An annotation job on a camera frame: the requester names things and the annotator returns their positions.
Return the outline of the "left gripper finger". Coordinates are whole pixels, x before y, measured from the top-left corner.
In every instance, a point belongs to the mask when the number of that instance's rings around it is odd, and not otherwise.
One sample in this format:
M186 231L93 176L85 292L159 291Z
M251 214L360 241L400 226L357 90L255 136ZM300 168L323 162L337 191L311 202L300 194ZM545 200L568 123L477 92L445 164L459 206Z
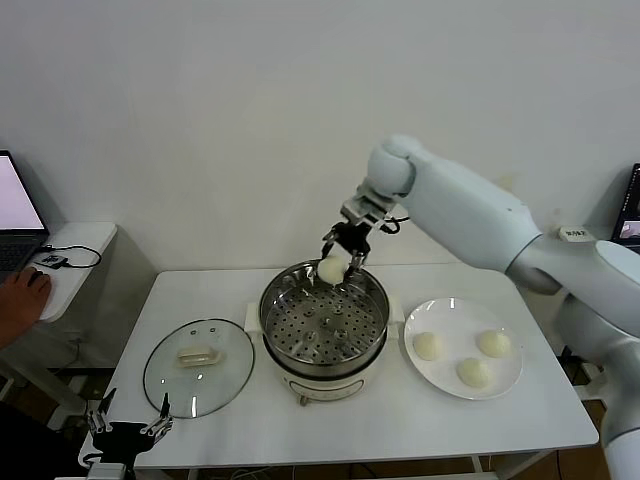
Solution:
M159 417L149 424L144 434L153 440L161 440L172 428L173 417L170 414L169 395L164 394Z
M95 408L87 413L87 423L90 431L108 431L109 421L107 418L108 410L115 396L116 390L111 389L109 393L102 398Z

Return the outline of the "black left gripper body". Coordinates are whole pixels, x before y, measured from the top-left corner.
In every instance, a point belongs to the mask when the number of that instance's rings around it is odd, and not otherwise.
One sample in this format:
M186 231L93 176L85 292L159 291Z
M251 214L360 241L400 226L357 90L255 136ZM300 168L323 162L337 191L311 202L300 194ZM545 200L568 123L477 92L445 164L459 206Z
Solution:
M93 446L103 453L142 453L149 451L154 443L153 436L143 432L144 423L111 422L110 430L96 433Z

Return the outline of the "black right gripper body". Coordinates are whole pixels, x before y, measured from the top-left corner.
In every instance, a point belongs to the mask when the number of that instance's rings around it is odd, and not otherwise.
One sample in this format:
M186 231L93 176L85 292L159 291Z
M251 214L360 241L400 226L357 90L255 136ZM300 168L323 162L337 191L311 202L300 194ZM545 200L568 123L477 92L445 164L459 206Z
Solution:
M337 243L348 254L362 252L368 255L371 247L367 237L371 230L372 228L365 223L354 225L350 222L339 222L333 225L327 234L333 234L334 244Z

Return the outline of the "person's bare hand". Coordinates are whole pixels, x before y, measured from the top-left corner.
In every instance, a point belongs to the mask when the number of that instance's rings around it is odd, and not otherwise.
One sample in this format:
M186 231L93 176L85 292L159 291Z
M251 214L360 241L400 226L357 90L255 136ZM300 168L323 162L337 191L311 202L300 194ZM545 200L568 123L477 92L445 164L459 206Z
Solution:
M40 319L52 290L51 277L34 267L1 284L1 348L14 343Z

